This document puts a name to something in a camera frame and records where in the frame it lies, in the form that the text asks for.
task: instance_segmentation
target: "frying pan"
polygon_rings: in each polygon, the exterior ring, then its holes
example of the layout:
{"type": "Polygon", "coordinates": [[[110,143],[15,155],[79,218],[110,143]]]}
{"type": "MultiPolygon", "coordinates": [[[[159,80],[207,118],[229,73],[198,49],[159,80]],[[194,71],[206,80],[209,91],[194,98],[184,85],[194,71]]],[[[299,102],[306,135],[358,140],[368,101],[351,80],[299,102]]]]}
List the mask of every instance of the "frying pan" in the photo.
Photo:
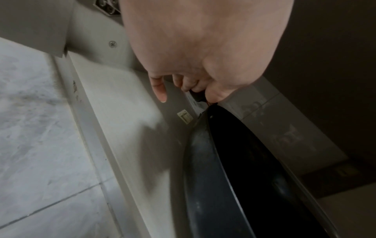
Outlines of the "frying pan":
{"type": "Polygon", "coordinates": [[[183,166],[194,238],[329,237],[280,162],[218,105],[197,120],[183,166]]]}

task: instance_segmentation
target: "sticker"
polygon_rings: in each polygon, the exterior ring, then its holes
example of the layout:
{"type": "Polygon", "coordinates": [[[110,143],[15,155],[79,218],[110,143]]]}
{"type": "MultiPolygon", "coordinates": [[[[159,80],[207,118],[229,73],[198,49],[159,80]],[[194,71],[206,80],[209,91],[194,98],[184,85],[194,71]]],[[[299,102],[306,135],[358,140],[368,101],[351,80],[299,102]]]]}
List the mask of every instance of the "sticker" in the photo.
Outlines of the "sticker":
{"type": "Polygon", "coordinates": [[[177,114],[184,122],[185,124],[189,124],[192,120],[193,117],[187,112],[187,110],[183,110],[177,114]]]}

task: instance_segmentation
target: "tile floor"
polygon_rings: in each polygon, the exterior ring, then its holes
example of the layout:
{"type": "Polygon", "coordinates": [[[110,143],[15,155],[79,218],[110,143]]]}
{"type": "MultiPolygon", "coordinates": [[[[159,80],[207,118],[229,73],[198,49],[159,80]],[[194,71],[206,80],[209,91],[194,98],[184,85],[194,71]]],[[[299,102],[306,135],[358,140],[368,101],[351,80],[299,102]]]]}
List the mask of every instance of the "tile floor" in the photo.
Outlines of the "tile floor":
{"type": "Polygon", "coordinates": [[[1,38],[0,237],[120,237],[49,57],[1,38]]]}

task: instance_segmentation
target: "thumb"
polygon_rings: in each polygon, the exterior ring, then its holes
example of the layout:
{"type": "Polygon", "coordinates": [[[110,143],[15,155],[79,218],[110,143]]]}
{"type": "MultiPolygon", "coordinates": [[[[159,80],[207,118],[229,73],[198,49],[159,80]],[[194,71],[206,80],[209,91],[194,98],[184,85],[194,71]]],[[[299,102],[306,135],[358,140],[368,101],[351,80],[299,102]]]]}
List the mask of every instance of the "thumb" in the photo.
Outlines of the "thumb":
{"type": "Polygon", "coordinates": [[[208,102],[216,103],[227,98],[236,89],[213,80],[206,88],[205,97],[208,102]]]}

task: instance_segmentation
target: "hand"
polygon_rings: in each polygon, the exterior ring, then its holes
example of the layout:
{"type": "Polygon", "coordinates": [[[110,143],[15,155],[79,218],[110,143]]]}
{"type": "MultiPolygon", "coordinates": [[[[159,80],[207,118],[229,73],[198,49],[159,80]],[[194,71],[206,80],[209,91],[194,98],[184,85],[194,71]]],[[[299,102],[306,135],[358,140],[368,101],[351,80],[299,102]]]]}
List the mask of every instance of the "hand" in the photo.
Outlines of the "hand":
{"type": "Polygon", "coordinates": [[[130,44],[153,91],[167,100],[164,75],[184,92],[225,99],[258,79],[287,25],[293,0],[121,0],[130,44]]]}

